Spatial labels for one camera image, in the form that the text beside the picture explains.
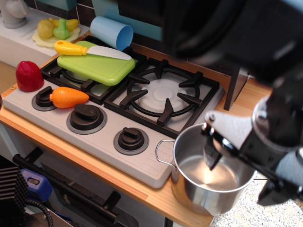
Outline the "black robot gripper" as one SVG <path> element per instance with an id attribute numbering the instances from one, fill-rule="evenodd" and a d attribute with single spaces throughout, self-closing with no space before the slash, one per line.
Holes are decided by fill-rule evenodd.
<path id="1" fill-rule="evenodd" d="M 267 96 L 257 103 L 251 117 L 209 111 L 205 122 L 227 140 L 216 149 L 213 138 L 206 136 L 204 158 L 210 170 L 222 156 L 236 157 L 272 179 L 260 192 L 259 205 L 298 199 L 298 186 L 303 184 L 303 159 L 299 157 L 303 147 L 301 96 Z"/>

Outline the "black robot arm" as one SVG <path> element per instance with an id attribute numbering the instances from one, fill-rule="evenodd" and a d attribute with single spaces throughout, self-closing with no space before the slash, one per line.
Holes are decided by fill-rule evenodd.
<path id="1" fill-rule="evenodd" d="M 303 198 L 303 3 L 300 0 L 169 0 L 163 41 L 171 56 L 218 60 L 248 70 L 272 88 L 235 135 L 209 112 L 201 133 L 206 164 L 235 157 L 267 177 L 263 206 Z"/>

